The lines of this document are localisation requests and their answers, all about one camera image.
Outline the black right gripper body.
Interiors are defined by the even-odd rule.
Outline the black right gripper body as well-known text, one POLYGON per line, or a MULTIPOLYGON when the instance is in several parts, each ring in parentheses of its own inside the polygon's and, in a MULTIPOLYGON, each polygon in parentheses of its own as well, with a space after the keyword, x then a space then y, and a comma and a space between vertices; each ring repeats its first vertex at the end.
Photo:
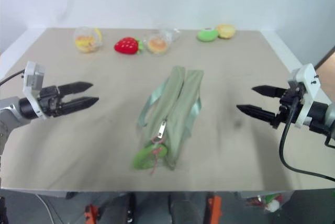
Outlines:
POLYGON ((296 122, 300 110, 302 108, 302 104, 300 103, 303 92, 305 90, 303 88, 296 88, 296 89, 283 89, 283 88, 275 88, 275 97, 280 98, 280 107, 279 112, 276 114, 274 120, 272 121, 272 127, 277 129, 280 123, 286 123, 290 111, 293 109, 293 102, 294 99, 298 99, 298 103, 295 109, 293 109, 293 118, 292 123, 296 122))

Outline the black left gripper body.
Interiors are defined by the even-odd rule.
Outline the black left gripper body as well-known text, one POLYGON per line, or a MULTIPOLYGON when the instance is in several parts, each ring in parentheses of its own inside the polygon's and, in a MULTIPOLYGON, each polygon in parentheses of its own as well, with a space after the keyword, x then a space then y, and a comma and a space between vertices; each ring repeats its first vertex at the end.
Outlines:
POLYGON ((62 98, 65 96, 65 86, 48 86, 39 93, 39 106, 48 117, 64 115, 62 98))

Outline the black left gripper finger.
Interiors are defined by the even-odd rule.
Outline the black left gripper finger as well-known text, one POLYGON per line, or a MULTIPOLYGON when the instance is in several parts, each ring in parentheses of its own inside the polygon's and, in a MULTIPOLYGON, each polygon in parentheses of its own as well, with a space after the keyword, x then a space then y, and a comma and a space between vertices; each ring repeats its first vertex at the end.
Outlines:
POLYGON ((62 114, 68 115, 80 110, 87 109, 99 100, 98 97, 80 97, 62 104, 62 114))
POLYGON ((84 92, 92 86, 93 84, 88 82, 74 82, 61 85, 58 87, 58 90, 60 95, 65 96, 69 94, 77 94, 84 92))

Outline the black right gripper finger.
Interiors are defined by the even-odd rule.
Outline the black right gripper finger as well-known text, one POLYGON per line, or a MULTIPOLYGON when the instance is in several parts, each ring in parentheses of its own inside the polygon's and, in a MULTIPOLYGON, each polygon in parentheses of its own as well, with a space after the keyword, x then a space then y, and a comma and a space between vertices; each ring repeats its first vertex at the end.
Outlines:
POLYGON ((263 110, 261 107, 256 107, 253 105, 236 105, 236 107, 244 114, 268 122, 270 124, 275 119, 274 113, 263 110))
POLYGON ((276 97, 276 98, 281 98, 287 91, 287 89, 269 85, 255 86, 252 88, 252 90, 263 96, 276 97))

